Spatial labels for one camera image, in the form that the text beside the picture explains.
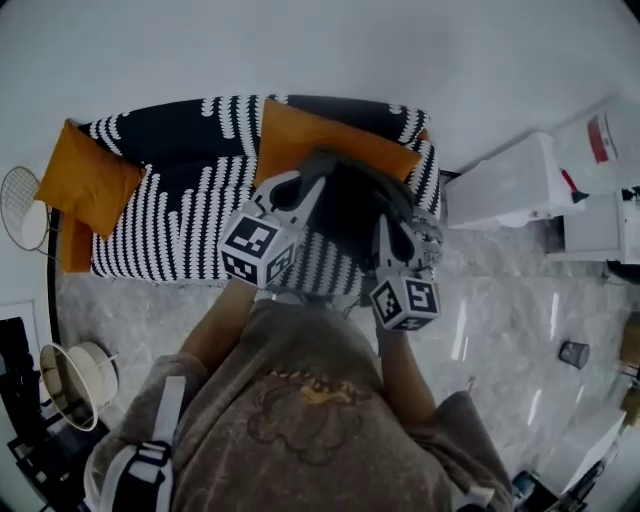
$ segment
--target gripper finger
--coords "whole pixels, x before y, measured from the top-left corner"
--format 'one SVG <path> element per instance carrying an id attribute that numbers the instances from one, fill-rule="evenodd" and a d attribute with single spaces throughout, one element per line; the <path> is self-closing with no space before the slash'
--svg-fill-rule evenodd
<path id="1" fill-rule="evenodd" d="M 393 252 L 391 233 L 389 229 L 389 219 L 386 215 L 381 215 L 378 222 L 377 243 L 378 243 L 378 267 L 379 268 L 406 268 L 418 269 L 423 266 L 423 251 L 421 242 L 406 222 L 399 223 L 400 229 L 404 232 L 408 242 L 412 246 L 411 257 L 408 260 L 400 260 Z"/>
<path id="2" fill-rule="evenodd" d="M 293 170 L 273 178 L 265 180 L 256 190 L 252 201 L 255 202 L 264 211 L 265 215 L 272 215 L 280 222 L 291 225 L 292 227 L 302 229 L 307 223 L 311 212 L 313 211 L 318 198 L 324 189 L 326 179 L 324 177 L 318 179 L 314 183 L 311 190 L 307 192 L 302 199 L 297 198 L 297 204 L 291 208 L 282 208 L 274 204 L 273 196 L 279 187 L 286 186 L 287 183 L 300 178 L 300 171 Z"/>

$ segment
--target red label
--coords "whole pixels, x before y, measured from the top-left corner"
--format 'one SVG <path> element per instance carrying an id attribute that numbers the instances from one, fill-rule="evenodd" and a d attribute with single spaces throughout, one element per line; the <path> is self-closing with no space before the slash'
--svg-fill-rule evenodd
<path id="1" fill-rule="evenodd" d="M 604 147 L 604 141 L 602 140 L 602 134 L 600 133 L 600 126 L 598 124 L 598 118 L 594 117 L 587 124 L 587 132 L 589 133 L 589 142 L 591 142 L 591 150 L 596 162 L 601 164 L 602 162 L 609 161 L 609 155 L 607 155 L 607 149 Z"/>

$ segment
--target orange cushion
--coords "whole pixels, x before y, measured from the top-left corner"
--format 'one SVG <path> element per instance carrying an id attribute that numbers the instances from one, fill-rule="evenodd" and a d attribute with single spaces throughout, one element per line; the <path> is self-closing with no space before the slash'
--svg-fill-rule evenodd
<path id="1" fill-rule="evenodd" d="M 420 160 L 418 153 L 373 133 L 266 100 L 254 184 L 295 169 L 318 146 L 361 160 L 400 181 Z"/>
<path id="2" fill-rule="evenodd" d="M 106 239 L 141 179 L 140 169 L 102 149 L 67 119 L 35 198 Z"/>
<path id="3" fill-rule="evenodd" d="M 93 231 L 86 224 L 66 214 L 62 218 L 60 259 L 65 272 L 91 270 L 91 237 Z"/>

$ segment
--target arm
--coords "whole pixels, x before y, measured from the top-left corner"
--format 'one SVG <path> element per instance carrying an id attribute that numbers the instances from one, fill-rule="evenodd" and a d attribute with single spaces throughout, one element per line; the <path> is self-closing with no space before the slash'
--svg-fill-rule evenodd
<path id="1" fill-rule="evenodd" d="M 376 335 L 389 407 L 404 426 L 418 425 L 429 419 L 436 405 L 413 357 L 406 333 L 378 328 Z"/>
<path id="2" fill-rule="evenodd" d="M 213 373 L 240 340 L 258 289 L 231 279 L 218 300 L 187 337 L 180 352 L 197 357 Z"/>

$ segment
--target white floor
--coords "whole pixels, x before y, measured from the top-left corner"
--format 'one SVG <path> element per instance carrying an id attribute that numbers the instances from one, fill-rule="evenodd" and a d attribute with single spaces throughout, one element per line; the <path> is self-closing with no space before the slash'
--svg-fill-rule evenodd
<path id="1" fill-rule="evenodd" d="M 540 467 L 571 421 L 618 397 L 617 353 L 631 309 L 627 287 L 604 279 L 602 265 L 547 262 L 543 228 L 447 230 L 438 268 L 442 317 L 412 337 L 438 400 L 472 384 L 512 474 Z M 121 386 L 107 422 L 117 421 L 152 360 L 178 349 L 219 291 L 90 275 L 60 278 L 63 341 L 94 339 L 119 354 Z M 351 318 L 375 344 L 371 311 L 356 309 Z M 564 339 L 591 346 L 582 371 L 557 359 Z"/>

